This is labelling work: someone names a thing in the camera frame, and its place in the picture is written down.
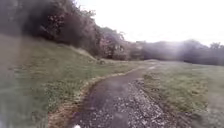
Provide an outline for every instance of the treeline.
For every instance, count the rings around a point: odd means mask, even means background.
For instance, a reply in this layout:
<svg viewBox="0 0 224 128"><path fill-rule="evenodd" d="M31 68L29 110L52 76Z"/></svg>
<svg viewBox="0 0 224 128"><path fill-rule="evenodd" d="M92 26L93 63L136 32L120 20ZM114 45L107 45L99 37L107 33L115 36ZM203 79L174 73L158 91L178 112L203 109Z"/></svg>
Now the treeline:
<svg viewBox="0 0 224 128"><path fill-rule="evenodd" d="M94 15L72 0L1 0L0 33L41 37L83 48L100 58L224 65L224 46L219 43L207 47L195 40L128 42L122 33L97 26Z"/></svg>
<svg viewBox="0 0 224 128"><path fill-rule="evenodd" d="M94 15L72 0L1 0L0 32L42 37L105 58L123 54L117 52L123 48L122 35L97 26Z"/></svg>
<svg viewBox="0 0 224 128"><path fill-rule="evenodd" d="M195 64L224 65L224 45L213 43L209 47L195 40L179 43L138 42L138 50L132 51L133 59L171 60Z"/></svg>

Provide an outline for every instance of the grass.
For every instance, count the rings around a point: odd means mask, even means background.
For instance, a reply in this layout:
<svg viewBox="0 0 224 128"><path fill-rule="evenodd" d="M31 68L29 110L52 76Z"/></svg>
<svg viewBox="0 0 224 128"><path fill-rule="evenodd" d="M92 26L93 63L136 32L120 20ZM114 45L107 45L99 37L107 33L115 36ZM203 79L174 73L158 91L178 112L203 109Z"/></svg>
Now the grass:
<svg viewBox="0 0 224 128"><path fill-rule="evenodd" d="M185 63L160 63L145 75L146 90L180 112L193 113L204 109L204 95L209 81L194 70L198 68L200 67Z"/></svg>
<svg viewBox="0 0 224 128"><path fill-rule="evenodd" d="M0 51L6 59L2 60L5 66L0 72L0 80L5 82L0 86L0 122L7 127L46 127L50 113L66 102L80 99L85 82L136 66L123 62L99 64L69 46L44 40L0 36L3 38ZM5 79L4 73L12 77Z"/></svg>
<svg viewBox="0 0 224 128"><path fill-rule="evenodd" d="M145 75L145 90L194 127L224 126L224 67L157 62Z"/></svg>

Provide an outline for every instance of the dirt path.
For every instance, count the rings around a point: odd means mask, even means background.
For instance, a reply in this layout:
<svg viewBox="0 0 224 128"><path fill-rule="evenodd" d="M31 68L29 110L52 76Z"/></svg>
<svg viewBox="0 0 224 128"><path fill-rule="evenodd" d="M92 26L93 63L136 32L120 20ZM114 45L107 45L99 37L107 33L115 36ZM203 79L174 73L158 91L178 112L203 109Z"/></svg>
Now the dirt path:
<svg viewBox="0 0 224 128"><path fill-rule="evenodd" d="M91 90L69 128L188 127L165 113L141 89L146 69L105 79Z"/></svg>

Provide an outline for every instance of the overcast sky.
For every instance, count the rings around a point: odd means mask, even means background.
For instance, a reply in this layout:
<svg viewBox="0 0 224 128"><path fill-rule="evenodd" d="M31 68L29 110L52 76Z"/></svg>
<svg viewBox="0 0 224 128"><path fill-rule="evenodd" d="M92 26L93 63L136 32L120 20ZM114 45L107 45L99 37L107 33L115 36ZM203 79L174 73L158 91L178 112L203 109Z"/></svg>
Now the overcast sky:
<svg viewBox="0 0 224 128"><path fill-rule="evenodd" d="M125 32L126 40L224 43L223 0L78 0L96 11L100 26Z"/></svg>

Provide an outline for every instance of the grassy field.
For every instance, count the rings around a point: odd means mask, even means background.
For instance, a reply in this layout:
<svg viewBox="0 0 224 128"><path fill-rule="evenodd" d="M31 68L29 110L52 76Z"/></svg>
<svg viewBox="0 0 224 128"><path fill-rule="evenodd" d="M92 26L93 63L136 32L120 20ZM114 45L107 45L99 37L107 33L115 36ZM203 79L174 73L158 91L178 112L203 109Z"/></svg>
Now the grassy field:
<svg viewBox="0 0 224 128"><path fill-rule="evenodd" d="M158 61L144 78L149 96L193 126L224 127L224 67Z"/></svg>
<svg viewBox="0 0 224 128"><path fill-rule="evenodd" d="M48 114L77 101L88 80L136 66L99 64L69 46L3 35L0 57L1 128L46 127Z"/></svg>

